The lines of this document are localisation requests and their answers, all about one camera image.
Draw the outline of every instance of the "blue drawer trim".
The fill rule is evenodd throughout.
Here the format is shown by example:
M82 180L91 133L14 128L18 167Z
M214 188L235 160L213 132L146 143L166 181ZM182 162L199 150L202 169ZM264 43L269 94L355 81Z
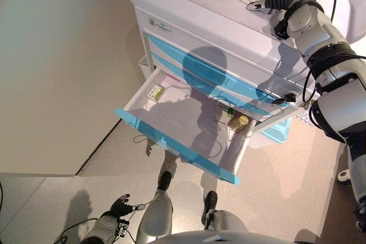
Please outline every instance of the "blue drawer trim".
M138 119L137 117L133 116L132 114L128 113L127 111L117 108L116 114L118 114L127 124L131 127L138 130L140 133L143 133L152 141L154 141L159 146L165 149L173 149L179 152L179 157L188 161L195 166L206 170L216 177L219 177L222 180L228 181L233 184L239 184L240 179L239 177L233 175L229 171L217 166L216 164L212 163L210 160L204 158L203 156L195 153L190 148L180 144L173 138L167 136L166 134L160 132L159 130L151 127L144 121Z
M164 51L168 56L184 65L184 69L194 73L195 75L209 81L214 85L225 87L228 90L234 91L235 93L244 95L246 97L262 101L268 104L276 99L275 97L245 83L244 81L237 79L226 72L219 70L184 51L167 44L166 42L148 34L149 39ZM286 103L282 103L279 107L288 107Z
M157 54L152 53L152 56L156 60L158 60L161 64L163 64L163 66L165 66L167 69L172 71L175 75L177 75L180 78L187 81L188 84L195 87L197 90L199 90L205 94L210 94L213 97L216 97L223 101L229 102L230 104L238 106L242 109L252 111L254 113L261 114L261 115L272 116L271 113L268 113L264 110L254 107L253 105L251 105L249 103L243 102L243 101L239 100L238 98L216 88L215 86L212 86L212 85L208 84L207 82L205 82L197 77L194 77L193 75L187 73L186 71L183 71L182 69L178 68L177 66L175 66L175 65L171 64L170 62L166 61L165 59L161 58Z

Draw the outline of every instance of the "drawer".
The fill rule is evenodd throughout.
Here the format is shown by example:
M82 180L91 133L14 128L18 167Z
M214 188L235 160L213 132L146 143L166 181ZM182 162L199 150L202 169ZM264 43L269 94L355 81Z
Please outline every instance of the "drawer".
M249 37L243 40L244 43L238 44L233 44L232 41L228 44L226 39L217 38L215 26L212 26L213 33L207 40L207 37L205 39L196 32L189 32L137 7L136 15L143 33L168 41L171 45L192 53L208 64L220 67L252 86L279 97L290 91L299 94L302 92L308 69L299 52L291 47L283 44L271 45L267 41L260 49L256 46L254 50L254 44ZM220 51L212 51L210 47L216 47Z
M205 85L200 87L200 79L184 74L188 82L209 89ZM158 102L148 97L155 85L165 88ZM219 179L238 184L235 174L256 120L249 117L247 127L235 133L215 121L217 101L225 103L189 83L182 83L179 75L172 77L156 69L124 109L118 108L116 113L173 154Z
M276 97L265 93L254 86L244 82L226 71L220 70L181 49L162 41L152 35L147 35L149 39L149 48L157 67L163 70L169 70L174 75L182 75L183 71L196 78L214 86L216 90L222 91L230 98L238 99L242 103L227 102L236 107L240 107L238 111L258 120L264 121L267 118L279 113L289 107L287 103L274 105L272 102Z

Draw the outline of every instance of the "robotic hand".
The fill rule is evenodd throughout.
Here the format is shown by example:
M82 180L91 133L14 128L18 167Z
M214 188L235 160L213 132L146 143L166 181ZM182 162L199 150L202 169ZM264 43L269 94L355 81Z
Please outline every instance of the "robotic hand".
M317 127L328 137L347 144L355 214L365 231L366 212L366 62L315 0L260 0L249 10L286 10L274 27L281 39L292 37L315 79L321 97L309 109Z
M96 221L93 229L81 241L81 244L112 244L115 238L124 237L129 221L120 218L133 211L141 211L146 208L146 204L127 205L129 197L129 194L125 194L117 199L110 210L103 213Z

